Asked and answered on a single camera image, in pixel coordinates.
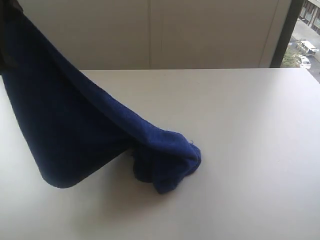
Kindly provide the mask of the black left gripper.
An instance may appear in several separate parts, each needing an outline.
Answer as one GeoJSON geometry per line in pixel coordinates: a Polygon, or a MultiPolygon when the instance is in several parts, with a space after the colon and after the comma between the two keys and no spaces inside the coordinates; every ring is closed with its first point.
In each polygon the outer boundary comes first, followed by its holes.
{"type": "Polygon", "coordinates": [[[8,53],[6,25],[15,21],[24,10],[17,0],[0,1],[0,74],[12,69],[15,62],[8,53]]]}

